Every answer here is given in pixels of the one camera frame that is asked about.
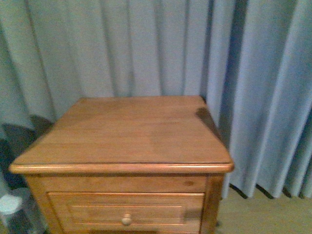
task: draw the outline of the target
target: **drawer knob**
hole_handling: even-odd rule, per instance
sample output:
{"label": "drawer knob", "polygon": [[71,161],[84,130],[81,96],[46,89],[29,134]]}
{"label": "drawer knob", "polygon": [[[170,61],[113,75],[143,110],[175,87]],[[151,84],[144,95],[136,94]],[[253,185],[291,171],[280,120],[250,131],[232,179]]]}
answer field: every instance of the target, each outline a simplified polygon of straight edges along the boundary
{"label": "drawer knob", "polygon": [[125,226],[129,226],[132,223],[131,214],[125,214],[121,219],[121,222]]}

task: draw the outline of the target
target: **floor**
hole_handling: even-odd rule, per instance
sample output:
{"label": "floor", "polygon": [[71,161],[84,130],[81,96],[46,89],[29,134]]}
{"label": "floor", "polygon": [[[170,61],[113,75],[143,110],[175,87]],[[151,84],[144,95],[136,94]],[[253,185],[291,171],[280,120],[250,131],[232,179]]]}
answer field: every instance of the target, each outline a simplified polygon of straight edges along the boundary
{"label": "floor", "polygon": [[[312,199],[282,195],[269,199],[258,189],[253,198],[244,199],[230,189],[221,201],[215,234],[310,234]],[[0,234],[6,234],[0,224]]]}

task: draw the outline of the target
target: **curtain fold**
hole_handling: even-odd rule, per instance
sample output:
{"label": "curtain fold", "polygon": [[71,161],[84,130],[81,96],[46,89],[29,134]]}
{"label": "curtain fold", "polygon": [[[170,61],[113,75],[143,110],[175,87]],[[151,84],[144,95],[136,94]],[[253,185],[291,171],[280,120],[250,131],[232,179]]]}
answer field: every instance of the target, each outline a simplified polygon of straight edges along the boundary
{"label": "curtain fold", "polygon": [[312,197],[310,0],[0,2],[7,166],[80,97],[202,95],[229,184]]}

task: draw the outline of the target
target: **drawer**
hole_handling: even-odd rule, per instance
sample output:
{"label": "drawer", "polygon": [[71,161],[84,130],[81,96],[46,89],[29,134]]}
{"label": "drawer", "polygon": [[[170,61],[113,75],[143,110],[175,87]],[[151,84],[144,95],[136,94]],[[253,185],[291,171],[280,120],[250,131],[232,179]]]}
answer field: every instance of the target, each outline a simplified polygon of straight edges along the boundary
{"label": "drawer", "polygon": [[198,232],[204,194],[48,193],[66,232]]}
{"label": "drawer", "polygon": [[43,176],[49,192],[130,192],[130,193],[204,193],[204,176]]}
{"label": "drawer", "polygon": [[199,234],[199,232],[157,232],[157,231],[78,231],[65,234]]}

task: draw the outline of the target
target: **wooden nightstand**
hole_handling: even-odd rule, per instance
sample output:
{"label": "wooden nightstand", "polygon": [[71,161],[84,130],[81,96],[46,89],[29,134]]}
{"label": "wooden nightstand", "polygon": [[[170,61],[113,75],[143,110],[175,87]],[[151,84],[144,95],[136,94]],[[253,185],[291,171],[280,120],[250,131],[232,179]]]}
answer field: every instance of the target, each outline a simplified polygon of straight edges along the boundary
{"label": "wooden nightstand", "polygon": [[10,169],[53,234],[206,234],[233,167],[204,101],[184,96],[82,98]]}

